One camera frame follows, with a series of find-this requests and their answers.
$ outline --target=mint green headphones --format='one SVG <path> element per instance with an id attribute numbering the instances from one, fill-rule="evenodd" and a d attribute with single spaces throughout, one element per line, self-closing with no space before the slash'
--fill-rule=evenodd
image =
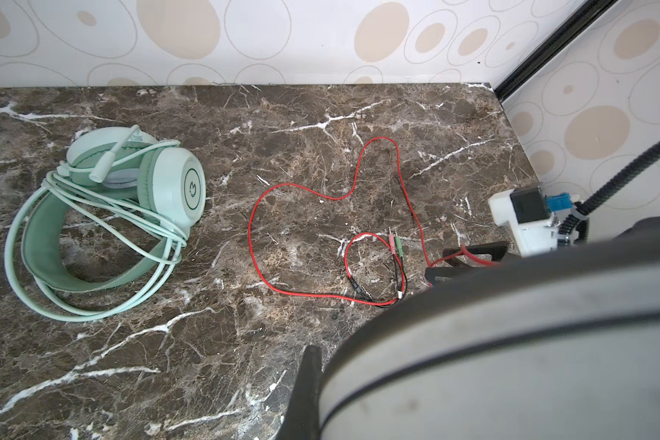
<path id="1" fill-rule="evenodd" d="M 105 318 L 141 304 L 159 290 L 181 260 L 190 227 L 205 204 L 201 163 L 179 141 L 158 142 L 131 128 L 109 127 L 77 139 L 56 171 L 19 209 L 5 243 L 5 272 L 10 286 L 28 307 L 55 320 L 83 322 Z M 147 252 L 85 206 L 103 208 L 161 239 Z M 143 258 L 123 274 L 105 282 L 88 282 L 71 275 L 61 260 L 59 236 L 66 212 L 75 209 L 106 228 Z M 70 312 L 52 312 L 30 298 L 15 274 L 14 248 L 20 225 L 22 261 L 37 286 L 54 304 Z M 124 303 L 108 311 L 86 311 L 64 302 L 53 289 L 75 294 L 109 289 L 131 282 L 157 266 L 149 281 Z"/>

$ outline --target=black door frame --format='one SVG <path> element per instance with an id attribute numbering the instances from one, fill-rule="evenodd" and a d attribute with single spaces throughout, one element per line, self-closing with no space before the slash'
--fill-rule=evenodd
<path id="1" fill-rule="evenodd" d="M 504 101 L 525 84 L 555 55 L 577 38 L 617 0 L 587 0 L 559 28 L 496 87 L 494 93 Z"/>

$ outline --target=red cable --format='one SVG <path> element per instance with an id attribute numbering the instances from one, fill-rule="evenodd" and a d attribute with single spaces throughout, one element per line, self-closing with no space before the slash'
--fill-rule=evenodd
<path id="1" fill-rule="evenodd" d="M 262 199 L 264 199 L 265 196 L 266 196 L 268 193 L 270 193 L 270 192 L 273 191 L 274 189 L 281 188 L 281 187 L 295 187 L 295 188 L 300 188 L 300 189 L 303 189 L 303 190 L 305 190 L 305 191 L 308 191 L 309 193 L 314 194 L 314 195 L 316 195 L 316 196 L 318 196 L 318 197 L 327 198 L 328 200 L 339 201 L 339 200 L 343 200 L 344 198 L 348 198 L 350 195 L 352 195 L 352 192 L 355 190 L 355 187 L 357 186 L 357 178 L 358 178 L 358 176 L 359 176 L 359 174 L 360 174 L 360 163 L 362 162 L 362 155 L 364 154 L 364 150 L 365 150 L 365 149 L 366 149 L 366 148 L 367 148 L 372 142 L 374 142 L 374 141 L 376 141 L 376 140 L 378 140 L 378 139 L 386 139 L 386 140 L 390 141 L 390 142 L 396 147 L 396 168 L 398 169 L 398 180 L 401 182 L 401 189 L 403 190 L 403 195 L 404 195 L 404 197 L 406 198 L 406 203 L 408 204 L 408 209 L 411 211 L 411 215 L 413 216 L 414 220 L 416 221 L 416 224 L 418 225 L 418 230 L 420 231 L 421 246 L 422 246 L 422 248 L 423 248 L 423 257 L 425 258 L 425 261 L 426 261 L 426 263 L 428 264 L 428 266 L 429 266 L 429 267 L 433 267 L 436 263 L 438 263 L 438 262 L 440 262 L 440 261 L 443 261 L 443 260 L 446 260 L 446 259 L 450 259 L 450 258 L 452 258 L 452 257 L 454 257 L 454 256 L 457 256 L 457 255 L 466 255 L 466 256 L 468 256 L 469 258 L 471 258 L 472 260 L 477 261 L 478 263 L 483 263 L 483 264 L 487 264 L 487 265 L 493 265 L 493 264 L 495 264 L 494 262 L 487 261 L 487 260 L 482 260 L 482 259 L 480 259 L 480 258 L 475 257 L 475 256 L 472 255 L 471 253 L 467 252 L 467 251 L 466 251 L 466 248 L 465 248 L 464 246 L 462 247 L 462 251 L 459 251 L 458 253 L 455 253 L 455 254 L 453 254 L 453 255 L 451 255 L 451 256 L 449 256 L 449 257 L 441 258 L 441 259 L 439 259 L 439 260 L 435 260 L 435 261 L 433 261 L 433 262 L 430 261 L 430 258 L 428 257 L 428 251 L 427 251 L 426 248 L 425 248 L 425 236 L 424 236 L 424 234 L 423 234 L 423 227 L 421 226 L 420 221 L 418 221 L 418 216 L 416 216 L 416 213 L 413 211 L 413 207 L 411 206 L 411 201 L 410 201 L 410 199 L 409 199 L 409 197 L 408 197 L 408 192 L 406 191 L 406 186 L 405 186 L 405 184 L 404 184 L 404 182 L 403 182 L 403 176 L 401 175 L 401 162 L 400 162 L 400 152 L 399 152 L 399 149 L 398 149 L 398 144 L 396 143 L 396 141 L 394 141 L 394 140 L 393 140 L 392 138 L 390 138 L 390 137 L 377 136 L 377 137 L 373 138 L 372 140 L 370 140 L 369 142 L 367 142 L 367 143 L 362 147 L 362 150 L 360 151 L 360 156 L 359 156 L 359 158 L 357 159 L 357 167 L 356 167 L 356 169 L 355 169 L 355 179 L 352 181 L 352 188 L 350 188 L 350 191 L 349 191 L 347 194 L 345 194 L 344 196 L 341 196 L 341 197 L 328 196 L 328 195 L 325 195 L 325 194 L 321 194 L 321 193 L 319 193 L 318 191 L 314 191 L 314 190 L 312 190 L 312 189 L 310 189 L 310 188 L 304 187 L 304 186 L 302 186 L 302 185 L 299 185 L 299 184 L 296 184 L 296 183 L 290 183 L 290 182 L 287 182 L 287 183 L 280 183 L 280 184 L 274 185 L 273 187 L 271 187 L 271 188 L 267 189 L 266 191 L 264 191 L 264 193 L 263 193 L 261 196 L 259 196 L 259 198 L 257 199 L 257 202 L 254 204 L 254 209 L 252 209 L 252 214 L 249 216 L 249 224 L 247 225 L 247 242 L 249 243 L 249 253 L 250 253 L 251 257 L 252 257 L 252 263 L 254 264 L 254 268 L 257 270 L 257 274 L 258 274 L 259 277 L 262 279 L 262 281 L 264 282 L 264 284 L 265 284 L 267 287 L 269 287 L 271 290 L 273 290 L 274 292 L 278 292 L 278 293 L 280 293 L 280 294 L 285 294 L 285 295 L 292 295 L 292 296 L 307 296 L 307 297 L 310 297 L 310 298 L 336 298 L 336 299 L 346 299 L 346 300 L 348 300 L 348 301 L 353 301 L 353 302 L 355 302 L 355 303 L 359 303 L 359 304 L 368 304 L 368 305 L 389 305 L 389 304 L 393 304 L 393 303 L 395 303 L 396 301 L 398 301 L 398 298 L 394 298 L 394 299 L 392 299 L 392 300 L 390 300 L 390 301 L 385 301 L 385 302 L 383 302 L 383 303 L 373 303 L 373 302 L 369 302 L 369 301 L 363 301 L 363 300 L 361 300 L 361 299 L 350 298 L 350 297 L 348 297 L 348 296 L 343 296 L 343 295 L 336 295 L 336 294 L 307 294 L 307 293 L 302 293 L 302 292 L 287 291 L 287 290 L 279 289 L 279 288 L 277 288 L 277 287 L 275 287 L 275 286 L 272 286 L 272 284 L 269 283 L 269 281 L 264 277 L 264 275 L 262 275 L 262 271 L 261 271 L 261 269 L 259 269 L 259 265 L 257 264 L 257 259 L 256 259 L 255 256 L 254 256 L 254 249 L 253 249 L 253 247 L 252 247 L 252 222 L 254 221 L 254 215 L 255 215 L 255 213 L 257 212 L 257 208 L 259 207 L 259 203 L 261 203 Z M 378 238 L 382 243 L 384 243 L 384 244 L 386 245 L 386 247 L 388 247 L 389 249 L 391 249 L 391 247 L 388 245 L 388 243 L 387 243 L 384 239 L 382 239 L 381 237 L 379 237 L 379 236 L 376 235 L 376 234 L 372 234 L 372 233 L 370 233 L 370 232 L 363 232 L 363 233 L 360 233 L 360 234 L 354 236 L 354 237 L 352 238 L 352 240 L 350 240 L 350 242 L 348 243 L 347 247 L 345 248 L 345 271 L 347 272 L 348 277 L 351 276 L 351 274 L 350 274 L 350 268 L 349 268 L 348 263 L 347 263 L 347 254 L 348 254 L 348 251 L 350 250 L 350 245 L 351 245 L 352 242 L 354 242 L 356 239 L 358 239 L 359 237 L 363 237 L 363 236 L 365 236 L 365 235 L 371 235 L 371 236 L 373 236 L 373 237 Z M 403 288 L 405 287 L 405 282 L 406 282 L 405 275 L 404 275 L 404 271 L 403 271 L 403 267 L 402 267 L 401 278 L 402 278 L 401 289 L 403 289 Z"/>

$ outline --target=patterned wallpaper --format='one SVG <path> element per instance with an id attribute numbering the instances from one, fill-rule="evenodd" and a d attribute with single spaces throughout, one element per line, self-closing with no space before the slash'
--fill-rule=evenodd
<path id="1" fill-rule="evenodd" d="M 0 87 L 489 82 L 583 0 L 0 0 Z"/>
<path id="2" fill-rule="evenodd" d="M 588 197 L 660 140 L 660 1 L 619 0 L 504 102 L 549 194 Z M 592 215 L 593 239 L 660 216 L 660 162 Z"/>

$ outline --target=marble countertop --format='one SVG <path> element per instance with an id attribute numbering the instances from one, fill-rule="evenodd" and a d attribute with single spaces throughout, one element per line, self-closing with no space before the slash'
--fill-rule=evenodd
<path id="1" fill-rule="evenodd" d="M 7 229 L 80 134 L 140 124 L 200 159 L 208 185 L 182 262 L 144 304 L 102 321 L 43 318 L 3 272 Z M 401 148 L 408 193 L 433 259 L 442 248 L 508 239 L 487 199 L 536 181 L 493 92 L 482 84 L 0 89 L 0 439 L 257 439 L 281 425 L 303 347 L 324 356 L 380 310 L 293 298 L 263 286 L 246 239 L 248 216 L 271 184 L 342 195 L 373 136 Z M 138 243 L 151 244 L 145 234 Z M 397 182 L 396 154 L 375 143 L 352 197 L 323 203 L 282 189 L 255 218 L 255 253 L 279 286 L 344 292 L 340 252 L 357 232 L 406 237 L 410 295 L 426 287 L 418 229 Z M 137 260 L 85 217 L 67 218 L 66 266 L 106 279 Z M 386 250 L 353 245 L 357 279 L 389 296 Z M 26 273 L 20 277 L 35 296 Z M 85 307 L 133 292 L 70 295 Z"/>

